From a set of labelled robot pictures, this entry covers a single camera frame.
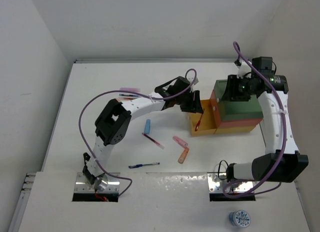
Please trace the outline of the yellow drawer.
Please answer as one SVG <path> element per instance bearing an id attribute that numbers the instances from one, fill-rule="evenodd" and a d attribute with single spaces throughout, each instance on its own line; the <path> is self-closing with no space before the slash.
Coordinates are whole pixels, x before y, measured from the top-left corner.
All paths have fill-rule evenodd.
<path id="1" fill-rule="evenodd" d="M 202 117 L 198 131 L 195 132 L 195 126 L 199 120 L 201 114 L 199 113 L 188 113 L 189 120 L 189 131 L 193 137 L 213 135 L 216 133 L 217 124 L 214 117 L 214 111 L 209 99 L 201 101 L 204 115 Z"/>

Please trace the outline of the magenta gel pen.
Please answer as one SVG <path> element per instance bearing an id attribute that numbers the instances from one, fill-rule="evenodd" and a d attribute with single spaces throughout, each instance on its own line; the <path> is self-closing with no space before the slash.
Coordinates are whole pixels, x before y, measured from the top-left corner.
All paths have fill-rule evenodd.
<path id="1" fill-rule="evenodd" d="M 162 150 L 165 148 L 161 143 L 159 143 L 158 141 L 156 141 L 155 139 L 153 139 L 152 137 L 150 137 L 149 135 L 142 133 L 143 136 L 145 136 L 146 138 L 148 138 L 150 141 L 152 141 L 153 143 L 155 143 L 159 148 L 161 148 Z"/>

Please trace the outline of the purple highlighter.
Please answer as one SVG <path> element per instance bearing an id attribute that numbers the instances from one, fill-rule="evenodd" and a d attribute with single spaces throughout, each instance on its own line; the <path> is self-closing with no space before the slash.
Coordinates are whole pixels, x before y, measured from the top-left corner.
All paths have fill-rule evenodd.
<path id="1" fill-rule="evenodd" d="M 137 93 L 140 93 L 140 89 L 139 88 L 126 88 L 126 87 L 122 87 L 120 88 L 121 91 L 129 91 L 129 92 L 137 92 Z"/>

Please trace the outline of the red gel pen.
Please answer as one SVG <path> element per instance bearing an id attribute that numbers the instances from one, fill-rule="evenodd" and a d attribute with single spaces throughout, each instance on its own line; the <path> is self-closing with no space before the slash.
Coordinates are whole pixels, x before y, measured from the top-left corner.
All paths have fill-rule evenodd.
<path id="1" fill-rule="evenodd" d="M 135 100 L 137 98 L 131 98 L 131 97 L 119 97 L 117 98 L 119 101 L 132 101 Z"/>

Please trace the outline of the blue ballpoint pen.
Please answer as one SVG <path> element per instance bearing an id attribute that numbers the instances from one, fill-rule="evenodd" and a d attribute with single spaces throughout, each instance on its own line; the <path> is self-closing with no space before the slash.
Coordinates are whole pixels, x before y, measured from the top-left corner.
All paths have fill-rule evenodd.
<path id="1" fill-rule="evenodd" d="M 148 166 L 156 166 L 156 165 L 160 165 L 160 162 L 148 163 L 148 164 L 130 165 L 130 166 L 128 166 L 128 168 L 129 169 L 135 169 L 135 168 L 140 168 L 140 167 L 148 167 Z"/>

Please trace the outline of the red pen with clip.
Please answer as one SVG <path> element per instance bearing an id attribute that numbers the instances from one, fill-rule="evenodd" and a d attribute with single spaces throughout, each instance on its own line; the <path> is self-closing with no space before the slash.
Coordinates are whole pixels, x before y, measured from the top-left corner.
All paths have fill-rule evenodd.
<path id="1" fill-rule="evenodd" d="M 205 110 L 203 110 L 203 112 L 202 112 L 199 120 L 197 121 L 197 124 L 196 124 L 195 129 L 194 129 L 195 132 L 199 130 L 199 127 L 200 127 L 201 120 L 202 120 L 202 117 L 203 117 L 203 115 L 204 115 L 204 112 L 205 112 Z"/>

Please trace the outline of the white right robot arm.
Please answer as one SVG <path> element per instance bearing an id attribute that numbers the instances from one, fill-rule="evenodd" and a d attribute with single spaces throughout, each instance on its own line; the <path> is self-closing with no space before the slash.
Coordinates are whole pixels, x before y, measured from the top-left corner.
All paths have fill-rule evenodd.
<path id="1" fill-rule="evenodd" d="M 261 131 L 265 154 L 251 163 L 232 163 L 226 171 L 228 182 L 234 180 L 261 181 L 267 174 L 268 182 L 291 183 L 308 166 L 307 155 L 302 155 L 293 138 L 288 113 L 288 83 L 283 75 L 268 75 L 267 80 L 276 90 L 274 95 L 258 76 L 240 78 L 229 75 L 223 101 L 248 102 L 256 97 L 262 109 Z"/>

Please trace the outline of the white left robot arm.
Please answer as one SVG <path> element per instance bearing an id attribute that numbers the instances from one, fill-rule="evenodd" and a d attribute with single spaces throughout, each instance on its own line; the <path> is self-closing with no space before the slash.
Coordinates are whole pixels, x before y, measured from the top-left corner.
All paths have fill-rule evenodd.
<path id="1" fill-rule="evenodd" d="M 163 111 L 178 105 L 182 112 L 202 113 L 200 92 L 192 86 L 197 79 L 189 81 L 179 76 L 154 89 L 148 95 L 128 101 L 110 100 L 102 110 L 95 125 L 95 144 L 84 155 L 82 170 L 90 185 L 97 185 L 106 174 L 105 165 L 114 146 L 126 135 L 132 120 L 151 112 Z"/>

